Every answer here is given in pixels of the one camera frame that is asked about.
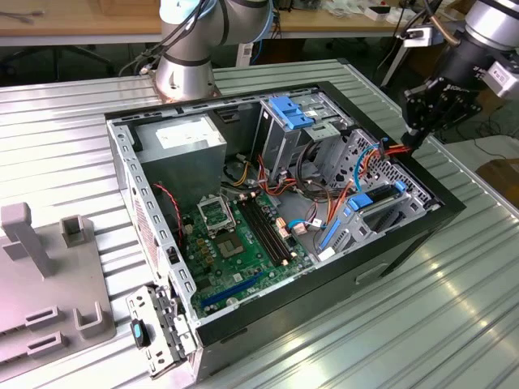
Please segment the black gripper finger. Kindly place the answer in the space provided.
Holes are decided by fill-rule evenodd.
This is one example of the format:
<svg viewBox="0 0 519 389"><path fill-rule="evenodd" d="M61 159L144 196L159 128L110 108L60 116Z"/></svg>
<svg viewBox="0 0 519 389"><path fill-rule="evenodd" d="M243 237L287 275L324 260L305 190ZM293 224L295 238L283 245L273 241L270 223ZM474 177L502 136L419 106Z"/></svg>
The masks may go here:
<svg viewBox="0 0 519 389"><path fill-rule="evenodd" d="M403 144L408 148L419 148L425 138L438 130L446 106L443 78L428 80L425 84L405 91L403 118L406 132Z"/></svg>
<svg viewBox="0 0 519 389"><path fill-rule="evenodd" d="M459 87L428 87L423 91L421 143L438 130L447 130L481 111L476 101L479 92Z"/></svg>

